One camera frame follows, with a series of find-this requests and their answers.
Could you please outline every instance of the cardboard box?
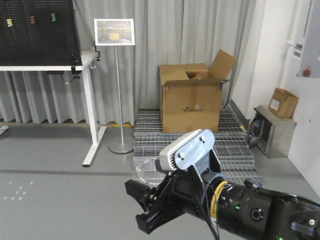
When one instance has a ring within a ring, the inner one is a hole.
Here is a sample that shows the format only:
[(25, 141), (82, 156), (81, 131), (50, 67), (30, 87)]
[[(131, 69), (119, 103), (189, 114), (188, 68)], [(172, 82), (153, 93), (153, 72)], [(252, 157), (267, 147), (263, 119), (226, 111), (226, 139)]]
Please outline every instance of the cardboard box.
[(217, 132), (222, 80), (228, 77), (235, 61), (235, 57), (220, 50), (210, 69), (204, 63), (159, 65), (163, 132)]
[(276, 88), (269, 103), (269, 110), (280, 118), (290, 119), (299, 98), (291, 92)]

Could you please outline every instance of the yellow label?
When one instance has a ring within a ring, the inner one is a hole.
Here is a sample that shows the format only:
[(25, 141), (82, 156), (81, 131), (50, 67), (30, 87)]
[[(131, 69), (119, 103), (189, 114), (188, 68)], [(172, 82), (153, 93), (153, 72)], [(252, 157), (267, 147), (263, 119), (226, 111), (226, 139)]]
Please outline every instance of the yellow label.
[(227, 181), (223, 181), (219, 184), (219, 186), (216, 188), (214, 195), (212, 197), (212, 201), (211, 201), (211, 207), (210, 207), (210, 215), (213, 218), (217, 218), (218, 217), (218, 199), (220, 197), (220, 194), (222, 192), (222, 190), (224, 189), (225, 185), (227, 184)]

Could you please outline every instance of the white curtain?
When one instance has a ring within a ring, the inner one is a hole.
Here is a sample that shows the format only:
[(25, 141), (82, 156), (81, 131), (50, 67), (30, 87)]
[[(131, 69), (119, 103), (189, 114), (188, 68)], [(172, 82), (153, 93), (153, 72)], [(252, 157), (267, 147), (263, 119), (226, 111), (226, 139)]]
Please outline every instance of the white curtain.
[[(91, 34), (94, 19), (134, 19), (135, 46), (119, 46), (124, 122), (135, 121), (139, 108), (160, 107), (158, 65), (206, 63), (219, 49), (243, 59), (256, 1), (250, 0), (78, 0)], [(90, 42), (77, 16), (83, 50)], [(100, 46), (101, 61), (92, 70), (97, 117), (119, 123), (116, 61), (113, 46)], [(65, 74), (65, 80), (71, 75)], [(227, 101), (229, 85), (223, 87)], [(43, 72), (0, 72), (0, 118), (49, 123), (88, 120), (82, 81), (64, 84)]]

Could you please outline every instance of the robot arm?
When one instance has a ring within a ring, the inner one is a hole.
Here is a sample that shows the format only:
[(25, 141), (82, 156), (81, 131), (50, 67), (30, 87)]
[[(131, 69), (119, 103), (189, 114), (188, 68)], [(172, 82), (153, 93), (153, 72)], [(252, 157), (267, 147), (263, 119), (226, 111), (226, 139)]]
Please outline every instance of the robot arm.
[(140, 230), (150, 234), (187, 213), (206, 221), (215, 240), (211, 218), (247, 240), (320, 240), (320, 204), (250, 178), (244, 185), (225, 181), (214, 141), (209, 130), (187, 133), (161, 151), (159, 170), (166, 176), (157, 187), (125, 183), (145, 212), (135, 217)]

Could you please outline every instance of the printed logo on box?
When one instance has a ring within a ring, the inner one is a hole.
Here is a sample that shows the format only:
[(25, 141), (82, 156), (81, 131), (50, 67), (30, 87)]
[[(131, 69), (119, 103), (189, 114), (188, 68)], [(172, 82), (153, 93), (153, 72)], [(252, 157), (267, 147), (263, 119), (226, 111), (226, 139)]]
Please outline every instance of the printed logo on box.
[(194, 108), (190, 108), (188, 106), (186, 106), (185, 108), (181, 109), (183, 111), (183, 113), (187, 113), (187, 112), (202, 112), (202, 109), (199, 105), (195, 105)]
[(278, 109), (280, 107), (280, 102), (277, 100), (271, 99), (269, 107), (278, 111)]

